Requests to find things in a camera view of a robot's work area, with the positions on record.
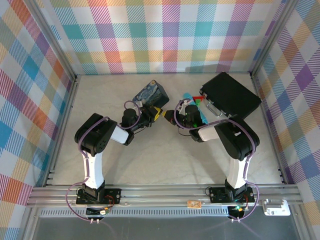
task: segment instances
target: black case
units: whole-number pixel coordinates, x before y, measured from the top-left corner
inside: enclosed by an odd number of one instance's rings
[[[225,72],[205,83],[200,94],[227,117],[238,115],[245,119],[261,104],[258,96]]]

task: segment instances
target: white table surface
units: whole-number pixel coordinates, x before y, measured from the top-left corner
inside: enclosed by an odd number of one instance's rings
[[[230,75],[254,92],[249,74]],[[151,80],[160,83],[170,98],[162,109],[172,110],[184,93],[198,96],[201,85],[214,76],[212,73],[82,76],[52,183],[73,184],[84,179],[83,158],[74,136],[93,113],[121,122],[124,102],[131,100]],[[218,119],[203,102],[200,109],[210,122]],[[281,183],[261,108],[245,121],[260,138],[250,163],[248,180],[259,184]],[[128,146],[110,140],[102,156],[106,184],[222,184],[229,164],[230,157],[219,139],[195,142],[191,137],[179,135],[178,128],[163,117],[137,134]]]

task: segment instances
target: metal clip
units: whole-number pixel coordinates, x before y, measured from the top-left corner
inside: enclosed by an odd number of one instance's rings
[[[221,117],[223,113],[220,111],[220,115],[218,115],[212,108],[209,107],[210,104],[211,104],[212,106],[214,105],[213,102],[210,102],[209,100],[208,100],[208,102],[209,102],[209,103],[206,105],[206,108],[209,109],[209,110],[210,110],[214,115],[216,115],[217,117]]]

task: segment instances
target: metal grate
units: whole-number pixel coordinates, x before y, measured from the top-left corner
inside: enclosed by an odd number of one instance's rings
[[[77,214],[84,215],[85,208],[75,210]],[[186,216],[227,216],[227,206],[208,206],[202,209],[186,207],[115,207],[108,216],[113,217],[186,217]],[[72,217],[73,213],[66,208],[44,208],[42,217]]]

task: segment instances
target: dark box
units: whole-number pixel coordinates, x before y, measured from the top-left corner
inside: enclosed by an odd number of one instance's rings
[[[261,104],[258,96],[225,72],[206,82],[200,94],[227,117],[237,114],[245,119]]]
[[[152,80],[132,99],[132,101],[141,101],[145,107],[155,106],[157,108],[162,108],[169,102],[169,97],[165,89],[156,82],[156,80]]]

